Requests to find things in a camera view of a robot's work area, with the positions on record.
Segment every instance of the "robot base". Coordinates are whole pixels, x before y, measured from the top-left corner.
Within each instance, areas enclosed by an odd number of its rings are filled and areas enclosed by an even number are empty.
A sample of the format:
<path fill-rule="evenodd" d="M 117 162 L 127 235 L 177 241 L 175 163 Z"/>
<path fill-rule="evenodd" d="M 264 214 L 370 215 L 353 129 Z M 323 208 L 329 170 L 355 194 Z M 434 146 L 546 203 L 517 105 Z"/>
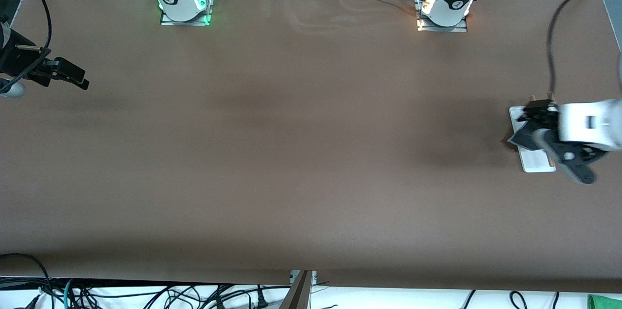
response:
<path fill-rule="evenodd" d="M 214 6 L 214 0 L 198 0 L 200 4 L 204 4 L 206 8 L 198 13 L 193 19 L 188 21 L 175 21 L 170 19 L 164 12 L 160 17 L 160 25 L 164 26 L 209 26 L 211 24 L 211 10 Z"/>
<path fill-rule="evenodd" d="M 415 0 L 415 8 L 417 10 L 417 30 L 418 31 L 432 31 L 432 32 L 467 32 L 467 19 L 462 18 L 460 23 L 451 27 L 438 26 L 433 23 L 429 17 L 421 12 L 424 6 L 424 2 Z"/>

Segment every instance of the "brown table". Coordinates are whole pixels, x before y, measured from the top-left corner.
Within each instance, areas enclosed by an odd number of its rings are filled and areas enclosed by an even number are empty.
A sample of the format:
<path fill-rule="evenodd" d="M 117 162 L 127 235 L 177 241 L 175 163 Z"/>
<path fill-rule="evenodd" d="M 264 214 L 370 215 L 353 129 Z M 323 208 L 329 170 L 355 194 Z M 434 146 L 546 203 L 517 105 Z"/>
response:
<path fill-rule="evenodd" d="M 622 289 L 622 154 L 584 186 L 504 143 L 507 108 L 546 96 L 562 0 L 479 0 L 468 33 L 418 32 L 410 0 L 216 0 L 203 28 L 47 1 L 91 88 L 2 99 L 0 252 L 52 276 Z M 44 42 L 39 0 L 14 28 Z M 558 101 L 620 96 L 601 0 L 554 48 Z"/>

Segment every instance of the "green object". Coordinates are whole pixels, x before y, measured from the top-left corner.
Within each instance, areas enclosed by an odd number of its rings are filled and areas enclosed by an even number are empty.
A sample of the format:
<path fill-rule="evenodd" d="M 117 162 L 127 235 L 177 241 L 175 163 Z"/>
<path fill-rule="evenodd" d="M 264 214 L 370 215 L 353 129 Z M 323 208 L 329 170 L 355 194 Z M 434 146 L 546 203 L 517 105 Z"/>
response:
<path fill-rule="evenodd" d="M 588 309 L 622 309 L 622 300 L 607 298 L 606 296 L 587 296 Z"/>

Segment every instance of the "metal frame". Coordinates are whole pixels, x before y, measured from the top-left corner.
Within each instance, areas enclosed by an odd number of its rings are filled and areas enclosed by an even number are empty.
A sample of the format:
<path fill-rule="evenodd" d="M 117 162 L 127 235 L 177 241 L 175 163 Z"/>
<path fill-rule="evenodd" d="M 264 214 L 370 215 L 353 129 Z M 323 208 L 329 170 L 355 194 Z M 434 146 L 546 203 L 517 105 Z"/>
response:
<path fill-rule="evenodd" d="M 278 309 L 308 309 L 313 286 L 313 271 L 300 271 Z"/>

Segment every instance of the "metal base plate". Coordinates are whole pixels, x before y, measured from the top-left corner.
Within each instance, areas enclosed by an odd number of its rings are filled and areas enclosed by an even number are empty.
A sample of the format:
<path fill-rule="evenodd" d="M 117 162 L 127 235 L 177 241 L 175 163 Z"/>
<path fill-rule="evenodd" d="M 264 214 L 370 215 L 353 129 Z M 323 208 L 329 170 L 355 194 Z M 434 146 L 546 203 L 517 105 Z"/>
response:
<path fill-rule="evenodd" d="M 160 17 L 160 25 L 163 26 L 209 26 L 211 24 L 211 10 L 214 6 L 214 0 L 198 0 L 204 3 L 206 8 L 202 12 L 198 13 L 193 19 L 188 21 L 174 21 L 171 20 L 164 12 Z"/>
<path fill-rule="evenodd" d="M 421 12 L 424 2 L 415 0 L 415 8 L 417 9 L 417 30 L 432 32 L 467 32 L 467 19 L 463 17 L 458 25 L 451 27 L 438 26 L 433 23 L 424 13 Z"/>
<path fill-rule="evenodd" d="M 509 108 L 509 116 L 512 121 L 512 129 L 518 131 L 526 122 L 519 122 L 516 119 L 522 115 L 522 106 Z M 555 166 L 551 167 L 549 157 L 544 150 L 530 151 L 526 148 L 518 147 L 518 155 L 522 170 L 525 172 L 554 172 Z"/>

